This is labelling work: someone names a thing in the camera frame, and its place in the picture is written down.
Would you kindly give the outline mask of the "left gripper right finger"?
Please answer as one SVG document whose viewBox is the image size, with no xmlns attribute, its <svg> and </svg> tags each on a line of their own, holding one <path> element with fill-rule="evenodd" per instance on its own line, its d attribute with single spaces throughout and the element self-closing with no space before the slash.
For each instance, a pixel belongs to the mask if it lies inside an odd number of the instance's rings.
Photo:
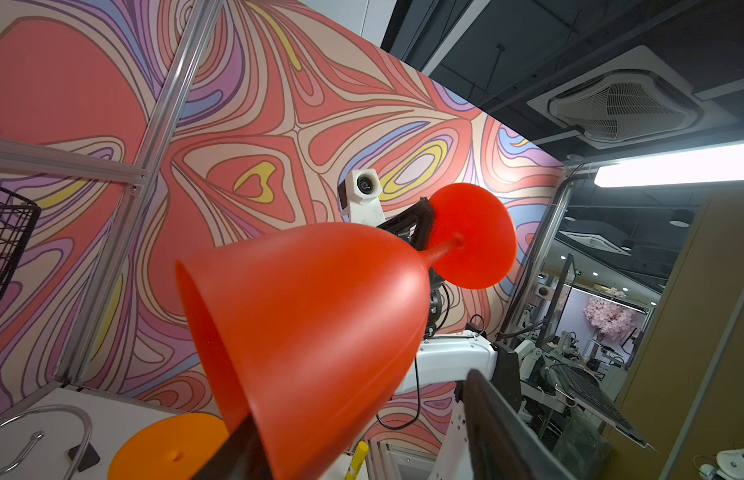
<svg viewBox="0 0 744 480">
<path fill-rule="evenodd" d="M 475 479 L 555 480 L 573 477 L 477 370 L 471 370 L 467 375 L 463 403 Z"/>
</svg>

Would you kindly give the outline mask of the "orange wine glass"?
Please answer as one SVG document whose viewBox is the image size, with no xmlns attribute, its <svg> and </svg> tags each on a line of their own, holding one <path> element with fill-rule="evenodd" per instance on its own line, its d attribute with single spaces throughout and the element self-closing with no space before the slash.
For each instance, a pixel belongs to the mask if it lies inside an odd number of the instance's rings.
<svg viewBox="0 0 744 480">
<path fill-rule="evenodd" d="M 116 453 L 110 479 L 190 479 L 229 437 L 224 421 L 206 413 L 172 416 L 132 436 Z"/>
</svg>

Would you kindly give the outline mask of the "red plastic wine glass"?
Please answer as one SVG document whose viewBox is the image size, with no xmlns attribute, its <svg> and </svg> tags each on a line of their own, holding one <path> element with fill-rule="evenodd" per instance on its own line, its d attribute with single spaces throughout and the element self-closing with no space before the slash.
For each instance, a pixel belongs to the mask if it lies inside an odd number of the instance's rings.
<svg viewBox="0 0 744 480">
<path fill-rule="evenodd" d="M 230 435 L 251 416 L 272 479 L 317 479 L 394 395 L 430 309 L 429 273 L 462 242 L 418 251 L 357 223 L 317 223 L 175 265 Z"/>
</svg>

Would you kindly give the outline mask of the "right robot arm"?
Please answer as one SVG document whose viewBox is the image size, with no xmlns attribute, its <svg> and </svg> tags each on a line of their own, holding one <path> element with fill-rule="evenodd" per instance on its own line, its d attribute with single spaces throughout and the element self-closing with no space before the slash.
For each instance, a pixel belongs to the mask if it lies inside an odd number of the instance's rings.
<svg viewBox="0 0 744 480">
<path fill-rule="evenodd" d="M 516 232 L 507 209 L 491 193 L 468 184 L 422 198 L 379 227 L 406 239 L 418 251 L 451 238 L 460 240 L 462 246 L 439 260 L 429 274 L 461 288 L 479 290 L 499 283 L 516 258 Z M 492 379 L 497 359 L 496 346 L 482 334 L 463 331 L 439 336 L 435 323 L 429 321 L 415 362 L 397 392 L 446 382 L 461 385 L 472 370 Z"/>
</svg>

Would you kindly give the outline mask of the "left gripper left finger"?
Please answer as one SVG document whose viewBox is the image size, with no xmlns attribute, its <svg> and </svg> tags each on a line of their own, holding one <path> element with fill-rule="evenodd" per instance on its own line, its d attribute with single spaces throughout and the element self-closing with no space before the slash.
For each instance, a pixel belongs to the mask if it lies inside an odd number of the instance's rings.
<svg viewBox="0 0 744 480">
<path fill-rule="evenodd" d="M 193 480 L 272 479 L 265 448 L 251 416 L 245 418 Z"/>
</svg>

